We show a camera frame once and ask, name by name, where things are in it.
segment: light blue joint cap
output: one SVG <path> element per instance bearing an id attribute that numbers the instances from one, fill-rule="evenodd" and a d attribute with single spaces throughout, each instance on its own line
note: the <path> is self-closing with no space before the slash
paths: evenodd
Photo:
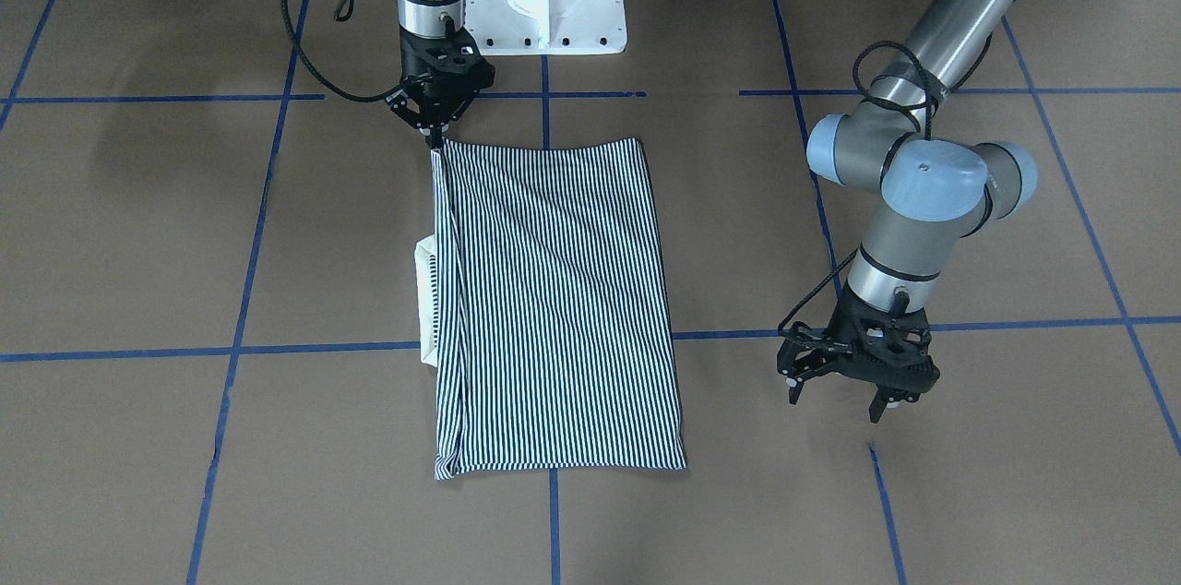
<path id="1" fill-rule="evenodd" d="M 844 186 L 836 174 L 836 129 L 844 115 L 829 115 L 820 121 L 808 136 L 808 165 L 830 182 Z"/>
<path id="2" fill-rule="evenodd" d="M 1012 212 L 1009 212 L 998 220 L 1005 220 L 1012 216 L 1033 197 L 1033 190 L 1037 190 L 1037 163 L 1033 161 L 1033 156 L 1029 151 L 1025 151 L 1024 147 L 1020 144 L 1013 144 L 1011 142 L 993 142 L 997 147 L 1004 149 L 1017 161 L 1017 169 L 1022 173 L 1022 194 L 1017 199 L 1017 206 L 1013 207 Z"/>
<path id="3" fill-rule="evenodd" d="M 882 177 L 882 199 L 899 214 L 929 223 L 966 215 L 984 199 L 988 165 L 942 139 L 912 139 Z"/>

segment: striped shirt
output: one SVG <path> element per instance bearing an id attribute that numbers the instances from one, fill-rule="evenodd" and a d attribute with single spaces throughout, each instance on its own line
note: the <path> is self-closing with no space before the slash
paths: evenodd
<path id="1" fill-rule="evenodd" d="M 438 480 L 681 469 L 660 245 L 637 139 L 431 152 Z"/>

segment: gray robotic arm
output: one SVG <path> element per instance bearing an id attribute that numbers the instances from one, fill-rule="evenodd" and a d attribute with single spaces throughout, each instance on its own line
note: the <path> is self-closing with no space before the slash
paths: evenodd
<path id="1" fill-rule="evenodd" d="M 852 261 L 827 329 L 779 325 L 777 369 L 792 404 L 808 379 L 829 372 L 870 382 L 869 418 L 915 402 L 939 379 L 927 346 L 925 307 L 955 241 L 1020 208 L 1037 187 L 1032 157 L 1017 144 L 967 147 L 932 138 L 931 118 L 971 72 L 991 31 L 1016 0 L 933 0 L 905 45 L 867 48 L 854 69 L 864 99 L 830 115 L 808 139 L 811 170 L 881 200 Z M 864 89 L 861 60 L 877 47 L 898 53 Z"/>
<path id="2" fill-rule="evenodd" d="M 365 97 L 345 92 L 315 71 L 295 39 L 286 0 L 283 17 L 300 59 L 317 79 L 351 100 L 384 100 L 436 148 L 442 144 L 442 134 L 450 122 L 458 119 L 479 90 L 492 85 L 495 77 L 471 34 L 463 30 L 462 2 L 398 0 L 402 79 L 384 93 Z"/>

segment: folded cloth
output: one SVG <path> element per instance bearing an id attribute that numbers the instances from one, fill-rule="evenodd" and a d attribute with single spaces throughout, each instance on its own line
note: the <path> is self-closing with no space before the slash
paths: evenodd
<path id="1" fill-rule="evenodd" d="M 660 243 L 637 139 L 431 152 L 435 477 L 681 469 Z"/>

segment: black velcro strap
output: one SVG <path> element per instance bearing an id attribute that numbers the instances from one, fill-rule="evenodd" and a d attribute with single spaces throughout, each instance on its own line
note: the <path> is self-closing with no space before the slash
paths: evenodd
<path id="1" fill-rule="evenodd" d="M 924 69 L 922 72 L 927 76 L 927 84 L 932 90 L 932 93 L 928 93 L 927 96 L 934 97 L 935 100 L 940 103 L 947 100 L 952 90 L 947 89 L 947 85 L 945 85 L 944 82 L 940 80 L 934 73 L 927 71 L 927 69 Z M 909 61 L 894 61 L 893 64 L 888 64 L 881 70 L 880 73 L 877 73 L 877 77 L 874 77 L 874 82 L 876 83 L 882 78 L 901 78 L 916 87 L 922 89 L 922 78 L 919 77 L 919 71 Z"/>

